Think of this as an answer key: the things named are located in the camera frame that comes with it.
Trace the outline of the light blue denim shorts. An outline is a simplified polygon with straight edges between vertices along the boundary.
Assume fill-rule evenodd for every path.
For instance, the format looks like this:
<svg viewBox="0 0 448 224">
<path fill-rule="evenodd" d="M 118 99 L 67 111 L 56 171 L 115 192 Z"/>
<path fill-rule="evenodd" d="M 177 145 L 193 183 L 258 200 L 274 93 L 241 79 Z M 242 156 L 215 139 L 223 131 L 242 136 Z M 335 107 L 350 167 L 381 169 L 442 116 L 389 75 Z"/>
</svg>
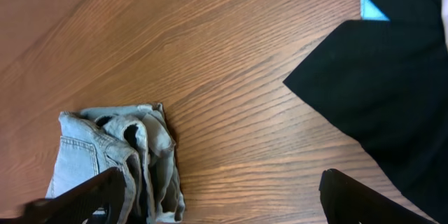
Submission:
<svg viewBox="0 0 448 224">
<path fill-rule="evenodd" d="M 46 196 L 56 198 L 117 167 L 125 179 L 119 221 L 180 223 L 185 211 L 176 142 L 161 103 L 86 108 L 59 115 L 61 136 Z"/>
</svg>

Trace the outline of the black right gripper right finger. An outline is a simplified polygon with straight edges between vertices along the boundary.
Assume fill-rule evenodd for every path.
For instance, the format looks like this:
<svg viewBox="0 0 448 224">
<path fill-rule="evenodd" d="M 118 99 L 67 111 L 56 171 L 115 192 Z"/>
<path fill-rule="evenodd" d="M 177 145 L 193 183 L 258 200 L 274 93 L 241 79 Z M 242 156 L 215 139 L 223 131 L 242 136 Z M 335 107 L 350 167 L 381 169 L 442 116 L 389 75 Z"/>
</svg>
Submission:
<svg viewBox="0 0 448 224">
<path fill-rule="evenodd" d="M 322 173 L 319 192 L 328 224 L 433 224 L 337 169 Z"/>
</svg>

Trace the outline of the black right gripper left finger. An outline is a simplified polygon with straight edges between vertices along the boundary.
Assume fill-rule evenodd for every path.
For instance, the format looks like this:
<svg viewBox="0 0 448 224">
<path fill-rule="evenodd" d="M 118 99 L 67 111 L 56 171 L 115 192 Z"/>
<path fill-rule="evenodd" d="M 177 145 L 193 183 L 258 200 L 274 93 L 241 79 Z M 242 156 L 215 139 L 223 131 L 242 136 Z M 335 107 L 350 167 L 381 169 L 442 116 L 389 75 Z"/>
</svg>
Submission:
<svg viewBox="0 0 448 224">
<path fill-rule="evenodd" d="M 125 201 L 123 173 L 112 167 L 54 199 L 24 205 L 21 216 L 3 224 L 118 223 Z"/>
</svg>

